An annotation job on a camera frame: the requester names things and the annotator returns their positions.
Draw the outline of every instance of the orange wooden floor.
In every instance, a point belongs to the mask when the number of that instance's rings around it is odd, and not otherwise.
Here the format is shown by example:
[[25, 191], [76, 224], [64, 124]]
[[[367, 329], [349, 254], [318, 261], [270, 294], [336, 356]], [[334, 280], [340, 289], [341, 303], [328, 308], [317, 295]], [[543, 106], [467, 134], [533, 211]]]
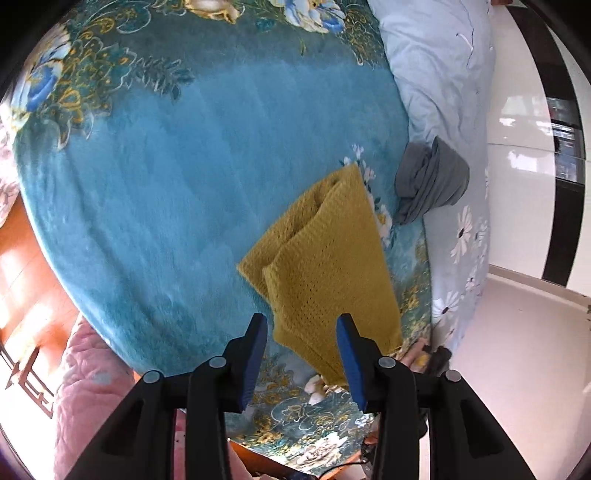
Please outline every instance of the orange wooden floor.
[[34, 371], [50, 380], [78, 310], [48, 265], [18, 198], [0, 228], [0, 338], [14, 361], [40, 347]]

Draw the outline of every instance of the blue blanket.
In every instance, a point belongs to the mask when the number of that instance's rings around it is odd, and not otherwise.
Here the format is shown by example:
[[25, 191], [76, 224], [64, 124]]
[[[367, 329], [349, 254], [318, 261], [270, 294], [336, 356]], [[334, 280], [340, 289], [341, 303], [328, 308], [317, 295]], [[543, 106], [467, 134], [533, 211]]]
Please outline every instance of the blue blanket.
[[[192, 370], [253, 312], [272, 320], [236, 263], [303, 191], [357, 162], [410, 343], [429, 329], [429, 267], [422, 221], [392, 227], [408, 118], [369, 8], [211, 4], [86, 0], [25, 65], [15, 156], [58, 278], [134, 370]], [[311, 406], [312, 375], [270, 340], [234, 438], [310, 472], [353, 453], [369, 417], [346, 392]]]

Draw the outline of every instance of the light blue bedding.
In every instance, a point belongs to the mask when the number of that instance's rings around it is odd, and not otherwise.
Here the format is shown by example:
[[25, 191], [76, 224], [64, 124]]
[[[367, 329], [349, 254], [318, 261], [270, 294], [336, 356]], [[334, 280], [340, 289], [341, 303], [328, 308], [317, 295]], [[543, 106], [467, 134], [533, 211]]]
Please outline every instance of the light blue bedding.
[[431, 266], [434, 343], [454, 351], [488, 272], [486, 115], [495, 51], [489, 0], [369, 0], [410, 119], [412, 141], [445, 140], [470, 166], [453, 206], [423, 218]]
[[[235, 265], [351, 161], [375, 205], [405, 344], [428, 334], [423, 223], [391, 221], [408, 118], [367, 4], [85, 0], [32, 54], [8, 109], [41, 247], [136, 371], [190, 371], [253, 312], [272, 321]], [[310, 405], [313, 375], [270, 339], [252, 404], [228, 419], [233, 438], [299, 470], [344, 461], [369, 417], [347, 392]]]

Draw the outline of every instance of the silver screw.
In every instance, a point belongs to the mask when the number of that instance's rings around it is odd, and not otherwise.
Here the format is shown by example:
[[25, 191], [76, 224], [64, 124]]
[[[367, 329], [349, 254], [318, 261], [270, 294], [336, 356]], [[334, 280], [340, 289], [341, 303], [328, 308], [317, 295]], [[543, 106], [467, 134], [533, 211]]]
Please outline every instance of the silver screw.
[[457, 370], [448, 370], [445, 372], [445, 378], [450, 382], [457, 383], [462, 379], [462, 374]]
[[142, 380], [146, 383], [156, 383], [160, 380], [161, 375], [162, 374], [158, 370], [150, 370], [144, 374]]
[[221, 368], [226, 366], [226, 359], [222, 356], [215, 356], [209, 361], [209, 366], [212, 368]]
[[378, 365], [384, 368], [393, 368], [396, 365], [396, 360], [391, 356], [383, 356], [378, 360]]

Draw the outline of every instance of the knitted fabric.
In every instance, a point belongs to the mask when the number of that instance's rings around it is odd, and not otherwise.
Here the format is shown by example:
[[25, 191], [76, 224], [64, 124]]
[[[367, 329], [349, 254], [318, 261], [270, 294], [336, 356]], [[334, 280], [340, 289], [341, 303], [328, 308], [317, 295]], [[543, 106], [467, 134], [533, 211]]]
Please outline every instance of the knitted fabric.
[[382, 353], [402, 343], [400, 312], [373, 209], [356, 164], [306, 191], [248, 252], [238, 271], [273, 310], [275, 340], [329, 385], [346, 385], [336, 320], [350, 313]]

